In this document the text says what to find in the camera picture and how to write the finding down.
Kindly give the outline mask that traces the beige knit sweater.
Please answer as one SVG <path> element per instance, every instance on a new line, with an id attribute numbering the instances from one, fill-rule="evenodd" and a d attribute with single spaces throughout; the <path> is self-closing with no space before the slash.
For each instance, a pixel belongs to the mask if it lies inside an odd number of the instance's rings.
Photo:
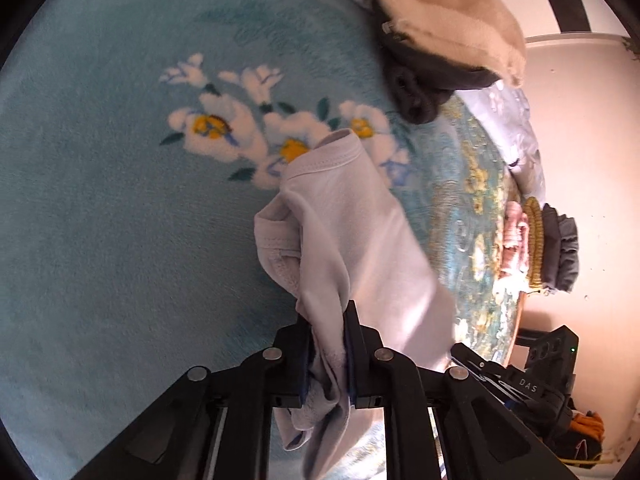
<path id="1" fill-rule="evenodd" d="M 466 68 L 484 68 L 520 88 L 526 45 L 520 23 L 502 0 L 375 0 L 390 29 L 413 49 Z"/>

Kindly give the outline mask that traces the orange clothes pile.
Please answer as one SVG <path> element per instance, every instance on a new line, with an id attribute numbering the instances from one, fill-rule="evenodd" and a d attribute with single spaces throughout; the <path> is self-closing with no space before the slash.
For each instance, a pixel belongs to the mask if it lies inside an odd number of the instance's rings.
<path id="1" fill-rule="evenodd" d="M 602 456 L 604 434 L 604 421 L 598 413 L 574 411 L 560 439 L 558 456 L 572 462 L 597 462 Z"/>

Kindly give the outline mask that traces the light blue t-shirt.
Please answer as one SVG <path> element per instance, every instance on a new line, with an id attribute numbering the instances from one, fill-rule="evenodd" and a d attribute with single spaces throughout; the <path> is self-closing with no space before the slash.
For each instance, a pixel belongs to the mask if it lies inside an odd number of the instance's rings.
<path id="1" fill-rule="evenodd" d="M 288 165 L 279 193 L 256 214 L 254 234 L 260 264 L 295 297 L 314 336 L 307 399 L 277 410 L 276 421 L 287 450 L 306 450 L 303 477 L 321 479 L 374 421 L 348 398 L 347 305 L 355 304 L 360 323 L 377 330 L 385 347 L 441 372 L 454 343 L 456 302 L 348 129 Z"/>

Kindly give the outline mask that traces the grey-blue floral duvet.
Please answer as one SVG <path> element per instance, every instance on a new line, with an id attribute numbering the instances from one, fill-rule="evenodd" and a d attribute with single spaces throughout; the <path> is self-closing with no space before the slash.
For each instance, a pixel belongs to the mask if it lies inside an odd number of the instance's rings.
<path id="1" fill-rule="evenodd" d="M 375 38 L 372 24 L 373 0 L 352 1 L 363 10 L 364 24 L 371 37 L 370 45 L 383 76 L 382 62 L 378 57 L 378 40 Z M 383 82 L 387 95 L 392 101 L 393 111 L 402 119 L 388 93 L 384 76 Z M 434 122 L 437 122 L 445 113 L 447 105 L 455 100 L 461 101 L 471 117 L 486 131 L 502 157 L 504 166 L 509 168 L 521 196 L 526 200 L 534 196 L 538 203 L 543 204 L 546 201 L 544 167 L 539 153 L 539 144 L 530 124 L 528 102 L 521 88 L 512 88 L 499 79 L 484 89 L 457 90 L 445 104 L 439 107 L 439 114 Z"/>

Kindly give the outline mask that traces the mustard knit folded garment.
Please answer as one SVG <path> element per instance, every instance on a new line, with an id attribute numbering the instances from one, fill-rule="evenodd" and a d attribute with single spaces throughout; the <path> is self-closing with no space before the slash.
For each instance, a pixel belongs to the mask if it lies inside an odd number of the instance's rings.
<path id="1" fill-rule="evenodd" d="M 528 218 L 528 272 L 529 288 L 536 292 L 542 289 L 542 260 L 544 260 L 544 222 L 538 200 L 530 196 L 524 204 Z"/>

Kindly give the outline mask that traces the grey folded garment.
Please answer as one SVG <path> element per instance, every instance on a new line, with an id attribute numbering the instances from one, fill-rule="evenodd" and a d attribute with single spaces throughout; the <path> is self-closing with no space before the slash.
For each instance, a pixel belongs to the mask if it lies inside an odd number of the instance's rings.
<path id="1" fill-rule="evenodd" d="M 547 294 L 573 290 L 579 275 L 579 240 L 576 221 L 545 204 L 542 208 L 544 253 L 542 254 L 542 289 Z"/>

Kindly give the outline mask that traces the dark grey garment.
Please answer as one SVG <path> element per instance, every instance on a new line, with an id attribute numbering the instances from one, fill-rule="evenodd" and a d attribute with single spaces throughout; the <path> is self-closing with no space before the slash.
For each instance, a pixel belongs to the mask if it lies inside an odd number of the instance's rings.
<path id="1" fill-rule="evenodd" d="M 398 32 L 376 0 L 372 24 L 378 57 L 390 97 L 403 120 L 413 125 L 434 122 L 439 107 L 457 90 L 480 90 L 499 80 L 486 68 L 463 67 L 439 55 L 416 50 Z"/>

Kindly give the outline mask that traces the pink folded garment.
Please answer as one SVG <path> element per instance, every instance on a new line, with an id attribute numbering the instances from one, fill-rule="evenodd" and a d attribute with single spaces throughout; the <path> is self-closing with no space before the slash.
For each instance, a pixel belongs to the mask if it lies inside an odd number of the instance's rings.
<path id="1" fill-rule="evenodd" d="M 506 204 L 504 217 L 500 274 L 526 275 L 529 269 L 529 222 L 523 207 L 517 202 Z"/>

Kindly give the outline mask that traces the teal floral bed blanket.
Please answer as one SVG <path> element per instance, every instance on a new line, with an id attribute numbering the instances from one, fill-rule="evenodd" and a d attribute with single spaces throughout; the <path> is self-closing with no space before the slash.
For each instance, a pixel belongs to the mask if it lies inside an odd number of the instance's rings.
<path id="1" fill-rule="evenodd" d="M 253 219 L 286 164 L 350 127 L 404 206 L 454 336 L 506 362 L 512 181 L 458 99 L 414 126 L 352 0 L 48 0 L 1 72 L 1 418 L 68 479 L 190 365 L 294 318 Z"/>

